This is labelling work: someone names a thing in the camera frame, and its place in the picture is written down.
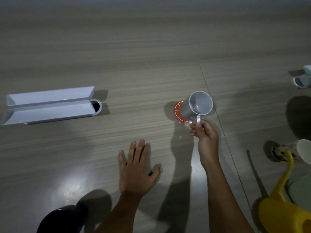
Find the hand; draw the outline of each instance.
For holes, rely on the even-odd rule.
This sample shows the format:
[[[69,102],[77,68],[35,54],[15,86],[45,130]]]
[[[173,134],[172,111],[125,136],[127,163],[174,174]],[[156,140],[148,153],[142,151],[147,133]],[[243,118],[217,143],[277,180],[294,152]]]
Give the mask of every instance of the hand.
[[[156,165],[151,176],[147,174],[146,160],[149,148],[150,143],[145,144],[143,139],[139,141],[137,147],[136,141],[133,141],[128,153],[127,164],[123,158],[124,151],[119,151],[121,194],[130,193],[142,197],[156,184],[161,172],[161,165]]]
[[[218,156],[218,133],[213,126],[206,120],[201,123],[190,125],[190,134],[199,138],[197,145],[200,155],[200,161],[204,169],[209,162],[219,162]]]

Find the clear mug handle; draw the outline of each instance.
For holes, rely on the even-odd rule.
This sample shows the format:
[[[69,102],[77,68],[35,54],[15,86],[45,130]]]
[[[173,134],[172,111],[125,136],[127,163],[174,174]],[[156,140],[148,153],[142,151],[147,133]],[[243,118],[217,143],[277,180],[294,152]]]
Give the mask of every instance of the clear mug handle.
[[[193,124],[193,120],[196,119],[196,123],[200,123],[201,122],[201,116],[200,115],[197,115],[196,117],[192,117],[190,120],[189,120],[189,125],[190,124]]]

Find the person's left arm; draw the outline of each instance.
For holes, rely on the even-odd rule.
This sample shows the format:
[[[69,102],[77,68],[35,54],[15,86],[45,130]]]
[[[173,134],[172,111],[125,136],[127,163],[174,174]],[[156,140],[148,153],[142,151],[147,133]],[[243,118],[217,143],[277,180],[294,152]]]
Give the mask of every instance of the person's left arm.
[[[142,197],[156,184],[160,175],[160,164],[154,173],[148,176],[146,160],[150,144],[140,140],[136,147],[133,141],[128,153],[127,164],[123,159],[124,151],[119,152],[120,191],[121,196],[107,217],[95,233],[131,233],[133,232],[134,217]]]

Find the red coaster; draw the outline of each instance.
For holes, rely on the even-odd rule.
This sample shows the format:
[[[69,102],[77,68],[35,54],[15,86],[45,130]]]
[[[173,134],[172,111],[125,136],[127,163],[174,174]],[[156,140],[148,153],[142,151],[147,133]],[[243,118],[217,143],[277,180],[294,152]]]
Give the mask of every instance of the red coaster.
[[[182,102],[184,102],[184,101],[178,101],[176,103],[176,105],[174,106],[174,114],[175,114],[175,117],[178,119],[178,121],[181,121],[183,123],[189,123],[189,120],[184,119],[183,117],[181,117],[181,115],[179,113],[179,108],[180,108],[180,105],[181,105]]]

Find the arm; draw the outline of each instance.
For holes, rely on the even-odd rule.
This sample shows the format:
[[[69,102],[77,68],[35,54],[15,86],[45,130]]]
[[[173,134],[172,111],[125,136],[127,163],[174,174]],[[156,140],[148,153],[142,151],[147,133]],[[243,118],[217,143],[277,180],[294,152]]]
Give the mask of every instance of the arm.
[[[130,146],[127,164],[124,161],[124,151],[119,152],[120,191],[121,196],[107,217],[95,233],[131,233],[133,232],[134,217],[142,197],[156,184],[160,175],[160,164],[155,172],[148,176],[146,160],[150,144],[140,140],[136,147],[133,141]]]
[[[207,175],[210,232],[254,233],[222,171],[218,157],[218,133],[205,120],[190,132],[199,138],[200,161]]]

